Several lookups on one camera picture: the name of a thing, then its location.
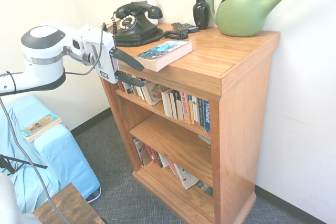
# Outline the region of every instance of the wood grain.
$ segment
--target wood grain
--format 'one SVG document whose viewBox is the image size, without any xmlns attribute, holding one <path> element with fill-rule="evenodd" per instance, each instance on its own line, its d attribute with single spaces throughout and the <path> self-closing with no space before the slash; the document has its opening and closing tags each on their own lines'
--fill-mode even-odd
<svg viewBox="0 0 336 224">
<path fill-rule="evenodd" d="M 151 163 L 133 176 L 187 223 L 214 223 L 213 199 L 195 186 L 185 190 L 169 168 Z"/>
<path fill-rule="evenodd" d="M 243 223 L 239 216 L 248 214 L 241 210 L 255 188 L 270 56 L 221 99 L 217 113 L 211 110 L 211 130 L 217 136 L 212 134 L 214 193 L 220 193 L 216 223 Z"/>
<path fill-rule="evenodd" d="M 144 101 L 140 96 L 135 95 L 135 94 L 128 94 L 127 92 L 122 92 L 120 89 L 115 91 L 117 93 L 117 95 L 147 109 L 150 110 L 152 112 L 154 112 L 155 114 L 162 116 L 164 118 L 166 118 L 169 121 L 172 121 L 173 123 L 176 123 L 182 127 L 185 127 L 186 129 L 193 131 L 195 133 L 197 133 L 198 135 L 202 135 L 206 138 L 210 138 L 207 134 L 205 134 L 205 130 L 204 127 L 199 126 L 199 125 L 194 125 L 194 124 L 188 124 L 186 122 L 184 122 L 183 120 L 180 119 L 175 119 L 172 117 L 167 117 L 164 113 L 164 108 L 163 108 L 163 102 L 159 102 L 156 105 L 152 106 L 149 105 L 146 101 Z"/>
<path fill-rule="evenodd" d="M 104 224 L 92 207 L 86 202 L 73 184 L 69 184 L 51 198 L 63 216 L 71 224 Z M 61 216 L 56 213 L 47 201 L 38 207 L 33 214 L 43 224 L 64 224 Z"/>
<path fill-rule="evenodd" d="M 163 30 L 172 29 L 169 24 L 160 24 Z M 247 60 L 269 40 L 276 41 L 278 32 L 261 31 L 252 37 L 230 37 L 219 32 L 216 27 L 189 34 L 193 51 L 181 59 L 169 64 L 159 72 L 145 69 L 137 71 L 119 61 L 120 70 L 138 77 L 156 81 L 167 87 L 184 90 L 199 98 L 219 101 L 222 95 L 222 75 L 238 62 Z M 131 56 L 149 50 L 168 39 L 145 46 L 120 48 Z"/>
<path fill-rule="evenodd" d="M 145 110 L 144 108 L 131 103 L 128 100 L 124 101 L 123 98 L 115 95 L 115 84 L 111 84 L 102 78 L 100 78 L 100 80 L 109 101 L 126 151 L 128 152 L 131 163 L 133 165 L 133 169 L 138 170 L 139 166 L 141 165 L 141 160 L 133 141 L 134 138 L 129 133 L 129 130 L 150 116 L 152 112 Z"/>
<path fill-rule="evenodd" d="M 159 27 L 172 29 L 169 24 Z M 195 195 L 178 197 L 172 193 L 169 183 L 156 177 L 155 169 L 135 168 L 133 175 L 142 185 L 187 223 L 241 224 L 255 202 L 270 61 L 280 33 L 261 31 L 240 38 L 209 28 L 189 36 L 193 51 L 159 72 L 137 71 L 119 61 L 120 70 L 209 101 L 211 150 L 200 146 L 206 144 L 198 141 L 200 128 L 167 118 L 162 103 L 149 107 L 135 96 L 111 92 L 108 88 L 106 95 L 111 108 L 115 107 L 112 111 L 116 111 L 113 112 L 116 121 L 120 120 L 117 125 L 133 166 L 139 164 L 139 158 L 130 146 L 133 138 L 130 133 L 213 186 L 214 219 L 209 219 L 212 215 L 202 207 L 193 216 L 202 199 L 193 204 L 191 199 Z M 136 56 L 166 40 L 122 50 Z M 124 101 L 128 121 L 136 127 L 127 126 L 118 100 Z"/>
<path fill-rule="evenodd" d="M 212 187 L 211 149 L 195 133 L 156 114 L 130 133 Z"/>
</svg>

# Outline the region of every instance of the coiled cord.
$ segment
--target coiled cord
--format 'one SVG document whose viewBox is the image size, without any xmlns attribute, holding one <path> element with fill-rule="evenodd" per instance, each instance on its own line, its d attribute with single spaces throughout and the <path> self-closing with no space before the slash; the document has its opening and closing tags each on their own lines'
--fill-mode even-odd
<svg viewBox="0 0 336 224">
<path fill-rule="evenodd" d="M 112 21 L 112 26 L 113 26 L 113 34 L 116 34 L 117 33 L 117 22 L 115 21 L 115 12 L 113 13 L 113 16 L 111 18 L 111 21 Z"/>
<path fill-rule="evenodd" d="M 188 33 L 181 33 L 178 31 L 165 31 L 163 32 L 162 29 L 159 29 L 159 33 L 160 35 L 158 35 L 157 37 L 145 40 L 145 41 L 141 41 L 141 42 L 132 42 L 132 43 L 121 43 L 121 42 L 116 42 L 116 46 L 117 47 L 140 47 L 152 42 L 156 42 L 159 41 L 160 39 L 162 39 L 163 37 L 169 38 L 169 39 L 186 39 L 188 38 Z"/>
</svg>

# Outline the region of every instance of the shelf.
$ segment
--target shelf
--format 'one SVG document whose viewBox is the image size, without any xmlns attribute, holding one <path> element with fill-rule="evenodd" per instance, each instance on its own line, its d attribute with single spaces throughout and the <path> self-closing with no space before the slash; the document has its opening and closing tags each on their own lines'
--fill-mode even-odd
<svg viewBox="0 0 336 224">
<path fill-rule="evenodd" d="M 150 163 L 133 176 L 186 222 L 214 224 L 213 198 L 196 186 L 185 190 L 169 168 Z"/>
<path fill-rule="evenodd" d="M 149 111 L 152 111 L 154 112 L 155 114 L 159 115 L 159 116 L 162 116 L 164 117 L 165 119 L 168 119 L 170 121 L 172 121 L 173 123 L 176 123 L 182 127 L 185 127 L 186 129 L 190 130 L 190 131 L 193 131 L 199 135 L 202 135 L 206 138 L 209 138 L 210 139 L 210 136 L 206 135 L 205 134 L 205 130 L 204 130 L 204 127 L 202 126 L 198 126 L 198 125 L 194 125 L 194 124 L 188 124 L 182 120 L 179 120 L 179 119 L 175 119 L 175 118 L 169 118 L 165 115 L 164 113 L 164 109 L 163 109 L 163 103 L 162 101 L 157 103 L 156 105 L 149 105 L 145 100 L 143 100 L 140 96 L 138 95 L 135 95 L 135 94 L 128 94 L 127 92 L 123 92 L 121 91 L 120 89 L 117 89 L 115 91 L 117 93 L 117 95 L 131 101 L 131 102 L 134 102 L 135 104 L 149 110 Z"/>
<path fill-rule="evenodd" d="M 213 187 L 211 149 L 195 133 L 153 114 L 130 134 Z"/>
</svg>

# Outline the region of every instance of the black rotary telephone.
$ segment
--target black rotary telephone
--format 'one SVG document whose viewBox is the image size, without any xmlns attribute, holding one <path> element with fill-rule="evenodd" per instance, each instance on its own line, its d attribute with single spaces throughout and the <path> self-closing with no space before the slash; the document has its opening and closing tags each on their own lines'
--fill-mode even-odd
<svg viewBox="0 0 336 224">
<path fill-rule="evenodd" d="M 117 46 L 137 47 L 158 41 L 163 37 L 171 39 L 186 39 L 188 37 L 186 33 L 178 33 L 176 31 L 163 32 L 146 18 L 146 12 L 148 13 L 148 18 L 159 19 L 163 17 L 160 8 L 145 3 L 123 5 L 113 13 L 113 33 Z M 118 32 L 114 15 L 116 18 L 121 19 Z"/>
</svg>

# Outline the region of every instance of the black baseboard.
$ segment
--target black baseboard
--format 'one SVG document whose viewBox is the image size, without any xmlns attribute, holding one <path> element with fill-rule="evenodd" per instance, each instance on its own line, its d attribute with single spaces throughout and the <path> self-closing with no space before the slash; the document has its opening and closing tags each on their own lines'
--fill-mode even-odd
<svg viewBox="0 0 336 224">
<path fill-rule="evenodd" d="M 88 129 L 94 127 L 96 124 L 100 123 L 101 121 L 105 120 L 109 116 L 112 115 L 111 108 L 108 108 L 102 112 L 100 112 L 98 115 L 95 115 L 93 118 L 87 120 L 85 123 L 82 123 L 80 126 L 74 128 L 71 133 L 73 137 L 77 137 L 80 134 L 84 133 Z"/>
<path fill-rule="evenodd" d="M 71 133 L 74 137 L 79 136 L 83 132 L 87 131 L 88 129 L 94 127 L 96 124 L 100 123 L 101 121 L 105 120 L 109 116 L 112 115 L 112 111 L 110 108 L 100 112 L 98 115 L 94 116 L 93 118 L 87 120 L 85 123 L 81 124 L 80 126 L 74 128 Z M 325 222 L 317 219 L 316 217 L 310 215 L 309 213 L 297 208 L 296 206 L 292 205 L 280 199 L 279 197 L 275 196 L 274 194 L 262 189 L 259 186 L 255 187 L 256 195 L 267 201 L 268 203 L 274 205 L 275 207 L 281 209 L 282 211 L 292 215 L 294 218 L 306 223 L 306 224 L 326 224 Z"/>
<path fill-rule="evenodd" d="M 289 215 L 292 215 L 293 217 L 297 218 L 298 220 L 306 224 L 326 224 L 322 220 L 319 220 L 313 215 L 310 215 L 309 213 L 301 210 L 300 208 L 293 206 L 291 203 L 288 203 L 287 201 L 280 199 L 279 197 L 275 196 L 274 194 L 271 194 L 270 192 L 262 189 L 259 186 L 255 187 L 255 192 L 259 198 L 267 201 L 268 203 L 274 205 L 275 207 L 281 209 L 282 211 L 288 213 Z"/>
</svg>

